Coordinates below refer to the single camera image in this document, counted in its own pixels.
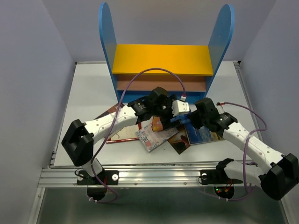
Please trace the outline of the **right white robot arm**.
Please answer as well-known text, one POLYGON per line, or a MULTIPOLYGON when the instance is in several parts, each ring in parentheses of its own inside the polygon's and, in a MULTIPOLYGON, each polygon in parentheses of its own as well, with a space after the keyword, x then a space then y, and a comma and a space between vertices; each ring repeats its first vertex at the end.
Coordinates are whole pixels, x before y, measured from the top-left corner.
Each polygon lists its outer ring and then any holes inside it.
POLYGON ((202 184, 239 180, 260 187, 267 196, 278 201, 299 183, 299 160, 295 155, 284 155, 260 141, 231 114, 219 112, 221 103, 215 105, 210 98, 203 98, 195 102, 195 106, 196 110, 188 115, 194 128, 204 126, 217 133, 255 162, 249 165, 224 159, 215 169, 201 174, 202 184))

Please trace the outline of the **blue Jane Eyre book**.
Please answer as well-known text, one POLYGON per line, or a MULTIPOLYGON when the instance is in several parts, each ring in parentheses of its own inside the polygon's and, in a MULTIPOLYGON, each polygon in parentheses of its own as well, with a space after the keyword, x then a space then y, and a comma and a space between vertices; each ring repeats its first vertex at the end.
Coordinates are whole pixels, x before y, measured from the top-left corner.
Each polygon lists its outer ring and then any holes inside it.
POLYGON ((186 123, 190 123, 190 119, 188 119, 185 115, 178 115, 171 119, 162 119, 154 116, 152 120, 152 130, 154 132, 160 132, 170 128, 177 128, 186 123))

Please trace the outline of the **blue Animal Farm book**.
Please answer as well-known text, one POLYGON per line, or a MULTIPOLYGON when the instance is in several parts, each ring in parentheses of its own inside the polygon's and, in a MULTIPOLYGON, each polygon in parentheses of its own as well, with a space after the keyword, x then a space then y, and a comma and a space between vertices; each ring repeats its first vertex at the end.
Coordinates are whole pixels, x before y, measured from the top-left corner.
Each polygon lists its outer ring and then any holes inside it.
POLYGON ((185 130, 190 145, 209 143, 223 140, 217 133, 209 131, 205 126, 200 129, 194 128, 190 123, 185 124, 185 130))

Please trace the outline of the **floral Little Women book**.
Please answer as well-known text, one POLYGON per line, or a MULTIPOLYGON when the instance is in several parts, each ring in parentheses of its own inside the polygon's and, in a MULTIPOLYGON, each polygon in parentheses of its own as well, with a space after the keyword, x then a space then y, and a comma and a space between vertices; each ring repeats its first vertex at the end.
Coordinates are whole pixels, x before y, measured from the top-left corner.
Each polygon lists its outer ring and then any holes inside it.
POLYGON ((139 141, 149 153, 178 133, 177 128, 154 132, 152 127, 150 123, 136 132, 139 141))

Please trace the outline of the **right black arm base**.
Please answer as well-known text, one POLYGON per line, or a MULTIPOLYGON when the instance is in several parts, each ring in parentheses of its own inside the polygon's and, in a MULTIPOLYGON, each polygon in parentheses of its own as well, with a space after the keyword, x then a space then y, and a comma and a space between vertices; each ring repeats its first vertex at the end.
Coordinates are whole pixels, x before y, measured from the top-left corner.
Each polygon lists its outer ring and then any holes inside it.
POLYGON ((226 168, 227 165, 233 161, 233 159, 227 158, 223 161, 220 161, 216 165, 215 169, 206 169, 201 171, 198 177, 198 183, 201 185, 216 185, 214 187, 214 191, 219 199, 234 201, 234 199, 232 199, 235 193, 233 184, 241 184, 242 181, 229 178, 224 171, 224 168, 226 168))

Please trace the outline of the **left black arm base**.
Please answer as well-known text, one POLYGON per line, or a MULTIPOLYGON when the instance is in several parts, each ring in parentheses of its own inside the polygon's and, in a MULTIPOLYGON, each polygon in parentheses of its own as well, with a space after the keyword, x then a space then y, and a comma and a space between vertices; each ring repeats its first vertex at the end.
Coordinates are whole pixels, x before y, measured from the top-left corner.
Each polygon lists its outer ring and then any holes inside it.
POLYGON ((90 201, 104 203, 104 197, 111 193, 106 186, 115 186, 119 183, 118 170, 103 170, 96 177, 91 177, 85 170, 77 169, 74 171, 77 177, 78 186, 86 186, 86 193, 90 201))

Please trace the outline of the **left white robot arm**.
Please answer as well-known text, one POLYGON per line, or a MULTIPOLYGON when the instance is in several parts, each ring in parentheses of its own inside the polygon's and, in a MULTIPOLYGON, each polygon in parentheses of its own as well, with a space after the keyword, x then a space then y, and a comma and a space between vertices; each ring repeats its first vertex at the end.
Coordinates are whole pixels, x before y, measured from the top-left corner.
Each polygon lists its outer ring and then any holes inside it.
POLYGON ((127 126, 133 126, 149 120, 152 116, 169 122, 172 118, 185 112, 187 106, 175 95, 169 95, 161 88, 155 88, 148 96, 118 105, 116 111, 104 117, 81 122, 71 122, 62 139, 62 146, 76 167, 88 173, 88 179, 98 184, 103 181, 103 167, 94 155, 93 146, 98 141, 105 143, 114 133, 127 126))

